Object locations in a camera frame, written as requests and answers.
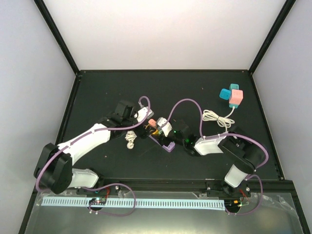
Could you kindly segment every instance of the pink block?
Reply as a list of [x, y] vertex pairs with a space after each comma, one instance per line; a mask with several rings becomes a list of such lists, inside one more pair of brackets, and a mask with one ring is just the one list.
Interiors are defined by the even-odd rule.
[[150, 120], [148, 121], [148, 123], [149, 123], [153, 128], [157, 128], [157, 126], [156, 126], [156, 121], [155, 121], [155, 120], [150, 119]]
[[239, 105], [243, 100], [243, 91], [238, 89], [232, 89], [230, 104]]

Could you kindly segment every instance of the white cable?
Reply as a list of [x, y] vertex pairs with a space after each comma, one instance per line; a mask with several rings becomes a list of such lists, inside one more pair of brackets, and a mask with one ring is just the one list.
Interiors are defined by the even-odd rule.
[[203, 121], [216, 121], [221, 128], [225, 128], [225, 131], [228, 131], [228, 128], [231, 127], [232, 124], [235, 124], [235, 121], [228, 118], [231, 114], [233, 114], [235, 107], [232, 108], [232, 111], [225, 117], [218, 116], [215, 112], [204, 110], [203, 113]]
[[136, 134], [134, 133], [134, 131], [127, 131], [127, 134], [126, 134], [126, 141], [128, 141], [128, 144], [127, 144], [127, 148], [130, 150], [130, 149], [133, 149], [133, 147], [135, 146], [135, 139], [136, 139]]

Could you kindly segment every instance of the black tabletop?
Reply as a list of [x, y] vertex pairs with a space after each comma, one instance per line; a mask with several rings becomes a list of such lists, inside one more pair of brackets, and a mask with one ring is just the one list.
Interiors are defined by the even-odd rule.
[[[137, 103], [142, 95], [149, 97], [155, 118], [168, 117], [172, 107], [183, 98], [192, 98], [220, 116], [230, 111], [228, 101], [219, 98], [222, 88], [239, 84], [244, 99], [231, 118], [253, 139], [264, 144], [270, 159], [257, 170], [261, 179], [278, 179], [276, 156], [270, 142], [251, 78], [246, 72], [212, 71], [87, 71], [82, 73], [76, 99], [70, 113], [64, 141], [92, 127], [102, 116], [113, 111], [120, 100]], [[200, 113], [191, 102], [180, 104], [172, 116], [183, 119], [199, 134]], [[216, 122], [204, 122], [205, 136], [224, 132]], [[151, 139], [136, 139], [127, 149], [124, 137], [100, 145], [74, 167], [93, 168], [106, 178], [135, 179], [222, 179], [233, 162], [223, 154], [189, 156], [180, 146], [168, 153]]]

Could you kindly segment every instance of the yellow object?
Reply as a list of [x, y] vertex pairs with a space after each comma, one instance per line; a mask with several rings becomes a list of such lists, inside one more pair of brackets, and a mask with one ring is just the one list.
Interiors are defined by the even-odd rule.
[[158, 133], [159, 133], [159, 131], [157, 129], [155, 132], [152, 133], [152, 135], [158, 135]]

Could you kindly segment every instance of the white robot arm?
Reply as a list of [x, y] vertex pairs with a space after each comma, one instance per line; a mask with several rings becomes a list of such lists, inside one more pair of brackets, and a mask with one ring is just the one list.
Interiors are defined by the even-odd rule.
[[154, 114], [152, 110], [147, 112], [148, 108], [146, 107], [142, 107], [136, 112], [133, 104], [121, 101], [114, 113], [110, 113], [101, 119], [100, 123], [96, 123], [92, 128], [74, 139], [57, 146], [52, 143], [47, 144], [42, 150], [34, 176], [38, 177], [41, 169], [52, 155], [65, 148], [42, 174], [40, 178], [41, 184], [56, 194], [72, 187], [94, 187], [99, 179], [98, 174], [90, 169], [75, 169], [73, 168], [74, 164], [95, 147], [120, 136], [123, 133], [123, 128], [131, 127], [135, 124], [138, 125], [146, 116], [148, 119]]

